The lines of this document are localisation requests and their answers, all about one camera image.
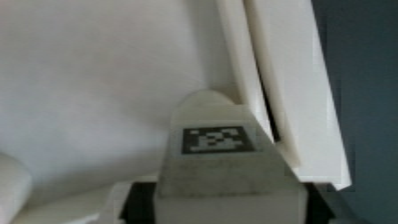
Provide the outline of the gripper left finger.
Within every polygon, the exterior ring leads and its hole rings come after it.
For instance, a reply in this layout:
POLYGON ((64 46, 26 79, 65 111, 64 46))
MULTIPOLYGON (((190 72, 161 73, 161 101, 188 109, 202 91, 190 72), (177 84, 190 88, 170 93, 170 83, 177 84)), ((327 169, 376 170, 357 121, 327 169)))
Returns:
POLYGON ((94 224, 156 224, 154 188, 154 181, 115 184, 94 224))

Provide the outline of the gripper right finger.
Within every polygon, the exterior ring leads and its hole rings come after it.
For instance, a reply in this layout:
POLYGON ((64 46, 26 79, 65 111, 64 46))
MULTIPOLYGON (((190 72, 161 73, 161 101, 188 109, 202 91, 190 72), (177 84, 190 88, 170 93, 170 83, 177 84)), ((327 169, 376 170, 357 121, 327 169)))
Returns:
POLYGON ((355 214, 330 183, 303 183, 309 193, 305 224, 343 224, 355 214))

